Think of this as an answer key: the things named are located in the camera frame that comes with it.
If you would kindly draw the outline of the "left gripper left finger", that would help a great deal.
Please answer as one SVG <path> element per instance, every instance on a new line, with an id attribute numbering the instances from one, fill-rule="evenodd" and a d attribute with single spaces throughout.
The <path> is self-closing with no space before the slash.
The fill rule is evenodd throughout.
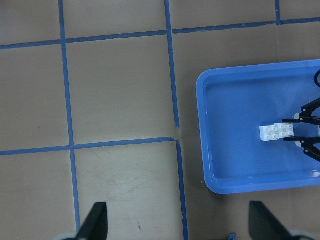
<path id="1" fill-rule="evenodd" d="M 77 240 L 106 240 L 108 237 L 108 209 L 106 202 L 96 202 L 76 234 Z"/>

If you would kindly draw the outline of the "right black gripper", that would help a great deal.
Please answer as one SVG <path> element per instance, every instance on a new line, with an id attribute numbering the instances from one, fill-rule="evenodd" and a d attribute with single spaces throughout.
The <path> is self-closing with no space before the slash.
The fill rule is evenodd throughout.
<path id="1" fill-rule="evenodd" d="M 282 123 L 303 123 L 310 125 L 307 129 L 307 137 L 291 136 L 283 138 L 287 142 L 299 142 L 303 147 L 303 152 L 308 157 L 320 161 L 320 149 L 316 146 L 320 144 L 320 117 L 313 116 L 316 110 L 320 109 L 320 99 L 316 99 L 301 108 L 298 119 L 283 119 Z"/>

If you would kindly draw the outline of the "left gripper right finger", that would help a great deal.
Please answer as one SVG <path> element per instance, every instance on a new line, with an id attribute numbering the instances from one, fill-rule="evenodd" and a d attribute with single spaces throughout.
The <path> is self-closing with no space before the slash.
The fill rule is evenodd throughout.
<path id="1" fill-rule="evenodd" d="M 291 240 L 293 237 L 261 201 L 250 201 L 248 232 L 252 240 Z"/>

